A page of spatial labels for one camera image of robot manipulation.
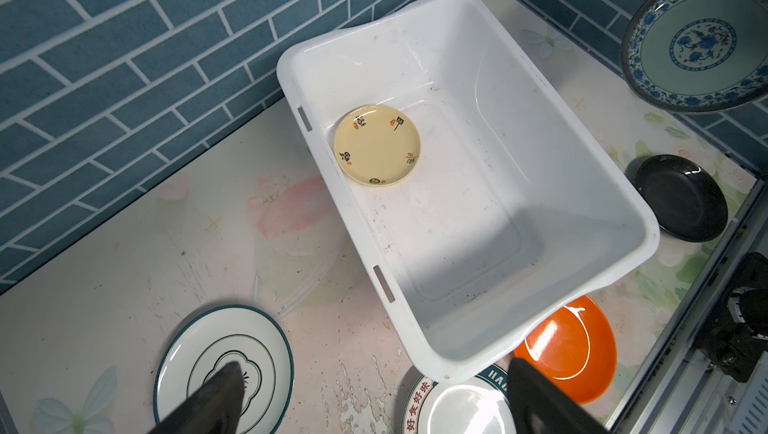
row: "beige plate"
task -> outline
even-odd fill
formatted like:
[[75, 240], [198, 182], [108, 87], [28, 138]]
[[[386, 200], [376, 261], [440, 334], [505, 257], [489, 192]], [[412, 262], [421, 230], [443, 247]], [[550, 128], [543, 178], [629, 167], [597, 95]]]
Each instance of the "beige plate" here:
[[348, 113], [333, 139], [336, 160], [352, 179], [388, 186], [406, 178], [422, 149], [413, 122], [385, 105], [364, 105]]

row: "white plastic tub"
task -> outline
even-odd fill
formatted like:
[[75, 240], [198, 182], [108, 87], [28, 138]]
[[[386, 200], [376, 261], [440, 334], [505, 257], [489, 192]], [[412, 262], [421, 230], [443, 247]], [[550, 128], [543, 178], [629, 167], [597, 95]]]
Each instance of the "white plastic tub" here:
[[[421, 0], [295, 45], [300, 129], [406, 352], [461, 382], [658, 245], [653, 213], [480, 0]], [[408, 114], [411, 175], [358, 184], [332, 150], [363, 104]]]

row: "basin handle slot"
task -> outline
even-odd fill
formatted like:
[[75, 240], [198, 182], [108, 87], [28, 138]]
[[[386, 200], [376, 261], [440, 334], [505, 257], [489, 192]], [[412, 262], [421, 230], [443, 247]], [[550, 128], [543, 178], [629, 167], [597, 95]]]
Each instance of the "basin handle slot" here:
[[296, 110], [299, 112], [299, 115], [301, 116], [301, 120], [304, 121], [304, 127], [306, 128], [307, 132], [312, 131], [312, 124], [310, 124], [310, 120], [306, 118], [306, 113], [304, 112], [304, 108], [302, 106], [299, 106], [296, 108]]
[[386, 298], [390, 303], [395, 302], [395, 295], [392, 294], [392, 290], [389, 289], [389, 284], [386, 282], [386, 279], [384, 279], [384, 274], [382, 274], [381, 267], [377, 264], [373, 267], [373, 272], [376, 273], [376, 277], [379, 279], [379, 284], [382, 286], [382, 289], [384, 289], [384, 294], [386, 294]]

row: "orange bowl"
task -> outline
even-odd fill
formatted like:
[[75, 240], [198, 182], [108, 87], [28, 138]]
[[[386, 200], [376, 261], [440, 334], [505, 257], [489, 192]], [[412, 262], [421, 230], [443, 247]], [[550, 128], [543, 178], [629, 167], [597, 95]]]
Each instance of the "orange bowl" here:
[[602, 396], [616, 374], [614, 332], [603, 311], [587, 296], [539, 324], [514, 355], [530, 362], [579, 404]]

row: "plate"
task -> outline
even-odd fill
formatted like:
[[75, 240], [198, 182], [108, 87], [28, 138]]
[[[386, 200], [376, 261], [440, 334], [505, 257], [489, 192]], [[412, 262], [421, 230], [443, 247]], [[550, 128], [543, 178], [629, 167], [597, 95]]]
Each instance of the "plate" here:
[[217, 307], [176, 336], [158, 369], [154, 420], [160, 422], [221, 367], [240, 364], [245, 383], [237, 434], [271, 434], [293, 390], [293, 356], [272, 318], [250, 306]]
[[686, 158], [668, 154], [648, 158], [634, 185], [659, 226], [678, 239], [707, 242], [728, 224], [728, 204], [720, 186]]
[[402, 417], [407, 434], [514, 434], [507, 373], [495, 364], [461, 384], [422, 376]]
[[618, 359], [608, 319], [587, 296], [566, 304], [536, 326], [514, 355], [530, 362], [579, 404], [592, 402], [608, 390]]
[[333, 150], [341, 169], [369, 186], [388, 186], [411, 173], [422, 150], [414, 123], [385, 105], [364, 105], [339, 123]]
[[621, 68], [643, 99], [716, 112], [768, 94], [768, 0], [647, 0], [624, 34]]

